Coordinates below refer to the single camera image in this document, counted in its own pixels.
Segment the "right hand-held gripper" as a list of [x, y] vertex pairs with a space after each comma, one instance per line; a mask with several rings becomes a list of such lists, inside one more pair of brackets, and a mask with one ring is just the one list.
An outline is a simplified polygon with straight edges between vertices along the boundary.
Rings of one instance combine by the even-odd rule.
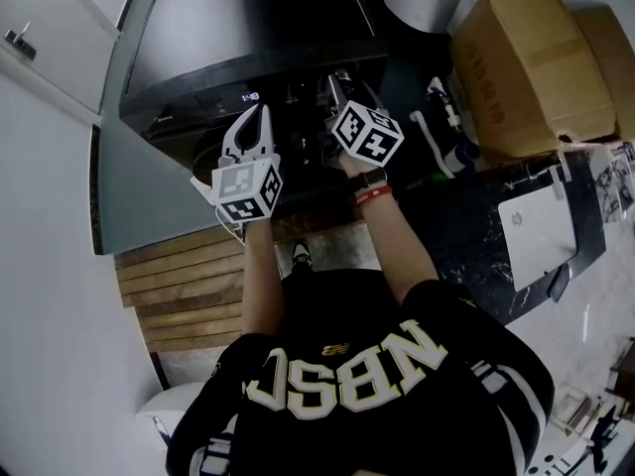
[[338, 157], [346, 152], [353, 159], [375, 167], [385, 167], [404, 141], [398, 122], [377, 109], [381, 101], [361, 78], [349, 82], [349, 100], [337, 76], [327, 77], [325, 120], [326, 141], [323, 161], [339, 167]]

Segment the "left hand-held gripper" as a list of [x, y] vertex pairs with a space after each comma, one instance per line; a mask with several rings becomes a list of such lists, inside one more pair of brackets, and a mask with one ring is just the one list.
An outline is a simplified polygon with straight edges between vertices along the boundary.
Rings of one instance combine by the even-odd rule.
[[269, 219], [283, 186], [269, 106], [243, 112], [226, 131], [222, 152], [212, 172], [210, 204], [231, 223]]

